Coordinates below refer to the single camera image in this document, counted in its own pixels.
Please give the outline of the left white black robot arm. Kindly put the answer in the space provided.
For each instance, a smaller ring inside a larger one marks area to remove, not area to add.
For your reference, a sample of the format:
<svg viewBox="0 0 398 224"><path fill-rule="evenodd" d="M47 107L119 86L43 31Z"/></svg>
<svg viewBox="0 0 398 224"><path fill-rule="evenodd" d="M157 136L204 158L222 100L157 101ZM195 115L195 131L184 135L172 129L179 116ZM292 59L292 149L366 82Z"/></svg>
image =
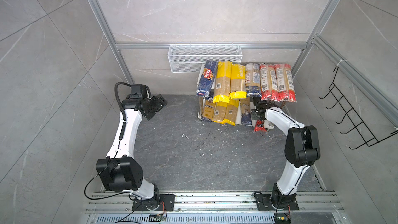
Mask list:
<svg viewBox="0 0 398 224"><path fill-rule="evenodd" d="M167 101L160 94L152 95L149 87L142 84L118 82L114 93L120 121L109 152L96 163L96 177L114 196L127 194L136 206L154 211L162 205L159 189L145 180L142 167L134 159L134 146L142 120L152 119Z"/></svg>

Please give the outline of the blue end spaghetti bag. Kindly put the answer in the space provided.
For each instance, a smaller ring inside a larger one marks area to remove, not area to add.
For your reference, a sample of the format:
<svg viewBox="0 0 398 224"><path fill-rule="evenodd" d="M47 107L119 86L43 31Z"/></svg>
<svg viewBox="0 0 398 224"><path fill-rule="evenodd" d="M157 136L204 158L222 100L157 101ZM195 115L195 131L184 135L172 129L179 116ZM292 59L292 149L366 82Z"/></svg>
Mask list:
<svg viewBox="0 0 398 224"><path fill-rule="evenodd" d="M247 97L261 97L259 64L248 63L245 65L245 87Z"/></svg>

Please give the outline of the Ankara blue spaghetti bag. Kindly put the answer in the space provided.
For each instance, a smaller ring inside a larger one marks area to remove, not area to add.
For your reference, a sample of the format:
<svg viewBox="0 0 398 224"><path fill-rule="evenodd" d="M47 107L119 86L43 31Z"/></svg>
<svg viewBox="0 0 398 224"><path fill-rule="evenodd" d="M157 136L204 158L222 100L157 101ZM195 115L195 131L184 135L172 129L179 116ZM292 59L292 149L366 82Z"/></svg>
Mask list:
<svg viewBox="0 0 398 224"><path fill-rule="evenodd" d="M241 112L241 124L251 126L251 108L250 108L250 98L245 98L240 100L240 112Z"/></svg>

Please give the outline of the yellow Pastatime spaghetti bag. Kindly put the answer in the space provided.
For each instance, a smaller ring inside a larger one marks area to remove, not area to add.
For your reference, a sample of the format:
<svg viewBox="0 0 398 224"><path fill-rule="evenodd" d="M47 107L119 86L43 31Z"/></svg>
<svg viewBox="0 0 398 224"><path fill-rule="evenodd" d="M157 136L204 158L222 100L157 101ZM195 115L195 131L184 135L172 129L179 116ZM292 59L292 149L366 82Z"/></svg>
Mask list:
<svg viewBox="0 0 398 224"><path fill-rule="evenodd" d="M230 98L245 99L247 97L245 66L233 64L230 79Z"/></svg>

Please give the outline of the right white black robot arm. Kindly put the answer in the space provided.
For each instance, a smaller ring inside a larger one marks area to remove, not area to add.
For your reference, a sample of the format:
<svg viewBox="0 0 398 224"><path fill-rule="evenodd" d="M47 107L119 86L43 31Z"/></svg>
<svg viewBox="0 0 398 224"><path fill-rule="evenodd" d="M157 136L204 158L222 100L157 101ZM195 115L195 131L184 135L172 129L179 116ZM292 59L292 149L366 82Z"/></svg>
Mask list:
<svg viewBox="0 0 398 224"><path fill-rule="evenodd" d="M253 98L254 120L267 120L287 137L285 143L286 166L282 176L273 186L272 206L284 209L291 206L305 172L321 157L318 131L313 125L304 125L284 113L274 102Z"/></svg>

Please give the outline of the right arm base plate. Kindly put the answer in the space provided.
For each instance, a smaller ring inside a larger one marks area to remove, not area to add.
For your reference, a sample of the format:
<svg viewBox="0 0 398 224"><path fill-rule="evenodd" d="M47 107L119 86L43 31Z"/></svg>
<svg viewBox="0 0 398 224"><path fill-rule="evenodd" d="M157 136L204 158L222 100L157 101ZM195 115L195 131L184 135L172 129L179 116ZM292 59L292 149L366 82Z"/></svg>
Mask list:
<svg viewBox="0 0 398 224"><path fill-rule="evenodd" d="M263 194L261 192L255 192L254 198L259 211L299 210L296 194L285 196L275 193Z"/></svg>

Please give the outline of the blue Barilla spaghetti pack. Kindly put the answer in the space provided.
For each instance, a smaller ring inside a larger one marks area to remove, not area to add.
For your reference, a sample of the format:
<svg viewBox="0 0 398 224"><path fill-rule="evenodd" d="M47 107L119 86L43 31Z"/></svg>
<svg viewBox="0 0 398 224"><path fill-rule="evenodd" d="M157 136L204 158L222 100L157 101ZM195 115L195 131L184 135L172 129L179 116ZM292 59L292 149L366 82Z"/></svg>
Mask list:
<svg viewBox="0 0 398 224"><path fill-rule="evenodd" d="M196 96L208 98L215 81L216 73L218 68L217 61L206 61L203 64L199 82L197 85Z"/></svg>

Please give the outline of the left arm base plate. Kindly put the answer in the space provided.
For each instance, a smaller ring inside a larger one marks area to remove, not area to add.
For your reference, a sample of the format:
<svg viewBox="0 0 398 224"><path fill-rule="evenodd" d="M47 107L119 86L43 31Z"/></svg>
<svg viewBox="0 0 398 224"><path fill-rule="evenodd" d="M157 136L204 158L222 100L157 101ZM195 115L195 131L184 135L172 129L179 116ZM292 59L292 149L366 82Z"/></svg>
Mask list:
<svg viewBox="0 0 398 224"><path fill-rule="evenodd" d="M160 194L149 200L134 200L133 211L172 211L175 205L175 195Z"/></svg>

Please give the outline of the red label spaghetti bag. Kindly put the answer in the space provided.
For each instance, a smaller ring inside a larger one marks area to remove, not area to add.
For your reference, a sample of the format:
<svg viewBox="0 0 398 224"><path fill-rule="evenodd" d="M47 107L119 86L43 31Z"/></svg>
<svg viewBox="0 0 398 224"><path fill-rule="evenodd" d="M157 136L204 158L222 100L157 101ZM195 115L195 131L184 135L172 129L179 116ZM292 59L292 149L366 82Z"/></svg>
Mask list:
<svg viewBox="0 0 398 224"><path fill-rule="evenodd" d="M261 100L279 102L275 66L260 63Z"/></svg>

